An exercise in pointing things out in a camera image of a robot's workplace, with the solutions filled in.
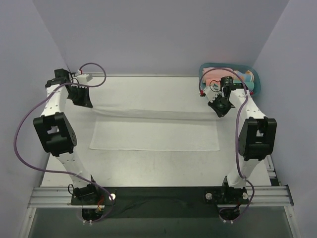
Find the white towel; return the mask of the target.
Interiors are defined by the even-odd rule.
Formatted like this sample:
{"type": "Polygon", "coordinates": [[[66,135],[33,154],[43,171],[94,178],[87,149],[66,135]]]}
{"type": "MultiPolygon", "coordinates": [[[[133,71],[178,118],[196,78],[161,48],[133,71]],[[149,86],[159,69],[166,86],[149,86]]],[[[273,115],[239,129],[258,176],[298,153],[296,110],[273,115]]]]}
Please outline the white towel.
{"type": "Polygon", "coordinates": [[[214,113],[96,107],[92,150],[219,151],[214,113]]]}

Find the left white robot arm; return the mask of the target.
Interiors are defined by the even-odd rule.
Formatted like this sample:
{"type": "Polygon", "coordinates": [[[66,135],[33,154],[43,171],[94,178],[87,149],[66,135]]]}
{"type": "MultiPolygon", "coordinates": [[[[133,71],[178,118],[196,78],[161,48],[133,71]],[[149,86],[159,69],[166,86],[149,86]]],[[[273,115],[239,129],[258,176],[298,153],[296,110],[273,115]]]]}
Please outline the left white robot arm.
{"type": "Polygon", "coordinates": [[[72,196],[80,202],[89,204],[97,203],[101,193],[93,184],[86,182],[78,176],[89,181],[94,181],[84,168],[75,147],[77,137],[64,109],[66,100],[70,99],[76,106],[92,108],[89,88],[84,86],[66,85],[58,88],[63,83],[70,83],[69,72],[65,69],[56,69],[55,78],[47,81],[45,87],[47,96],[51,96],[46,102],[40,117],[33,119],[33,125],[40,139],[43,149],[57,158],[64,166],[72,180],[72,196]]]}

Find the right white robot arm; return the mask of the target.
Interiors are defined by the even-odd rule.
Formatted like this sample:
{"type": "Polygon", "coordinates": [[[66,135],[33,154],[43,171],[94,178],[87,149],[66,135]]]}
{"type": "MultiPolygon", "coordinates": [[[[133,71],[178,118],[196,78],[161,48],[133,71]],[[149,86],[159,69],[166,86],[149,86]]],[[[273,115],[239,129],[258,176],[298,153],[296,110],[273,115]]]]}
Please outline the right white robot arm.
{"type": "Polygon", "coordinates": [[[226,76],[220,80],[220,93],[209,98],[208,105],[218,117],[224,117],[231,108],[237,109],[235,122],[235,168],[226,176],[228,186],[219,192],[220,199],[231,203],[237,190],[244,188],[255,167],[272,154],[277,121],[267,117],[253,101],[244,83],[234,83],[226,76]]]}

